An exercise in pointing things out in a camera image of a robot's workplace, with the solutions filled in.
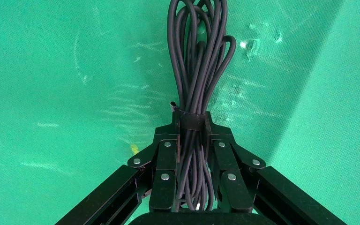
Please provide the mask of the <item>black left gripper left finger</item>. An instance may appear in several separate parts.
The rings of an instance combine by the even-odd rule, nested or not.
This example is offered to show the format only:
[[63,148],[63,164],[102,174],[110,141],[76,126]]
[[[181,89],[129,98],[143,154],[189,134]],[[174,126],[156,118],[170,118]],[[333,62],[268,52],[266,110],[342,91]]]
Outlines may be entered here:
[[59,225],[123,225],[145,193],[163,194],[158,209],[170,211],[176,187],[179,117],[157,127],[153,142],[121,165],[57,223]]

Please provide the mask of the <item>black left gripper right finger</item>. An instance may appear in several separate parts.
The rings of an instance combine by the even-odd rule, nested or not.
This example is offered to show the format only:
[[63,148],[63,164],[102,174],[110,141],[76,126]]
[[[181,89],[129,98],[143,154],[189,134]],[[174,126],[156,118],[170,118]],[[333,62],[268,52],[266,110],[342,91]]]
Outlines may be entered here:
[[230,225],[341,225],[343,221],[272,166],[239,146],[206,113],[218,219]]

